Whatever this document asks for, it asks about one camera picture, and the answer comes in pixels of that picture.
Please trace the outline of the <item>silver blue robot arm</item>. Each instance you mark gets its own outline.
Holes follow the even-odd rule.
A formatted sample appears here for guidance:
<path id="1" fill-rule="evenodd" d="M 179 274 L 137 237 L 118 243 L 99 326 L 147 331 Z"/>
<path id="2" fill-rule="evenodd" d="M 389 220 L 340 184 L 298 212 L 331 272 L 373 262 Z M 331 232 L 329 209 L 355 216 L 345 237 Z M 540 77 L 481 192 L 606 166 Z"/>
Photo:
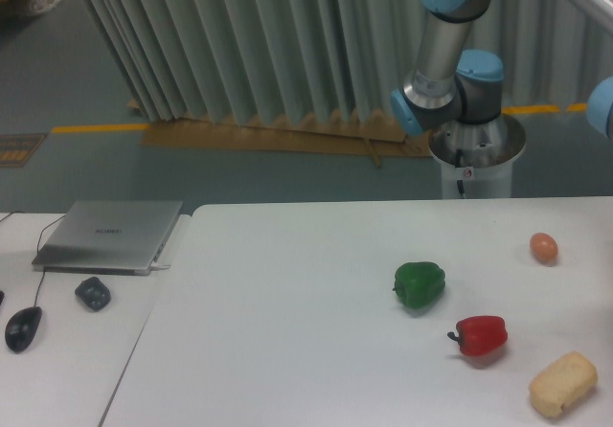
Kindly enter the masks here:
<path id="1" fill-rule="evenodd" d="M 606 30 L 612 0 L 569 0 Z M 410 136 L 431 134 L 432 154 L 455 168 L 505 164 L 524 150 L 521 124 L 502 113 L 504 67 L 487 51 L 468 50 L 472 24 L 491 0 L 421 0 L 428 15 L 414 70 L 391 94 Z"/>

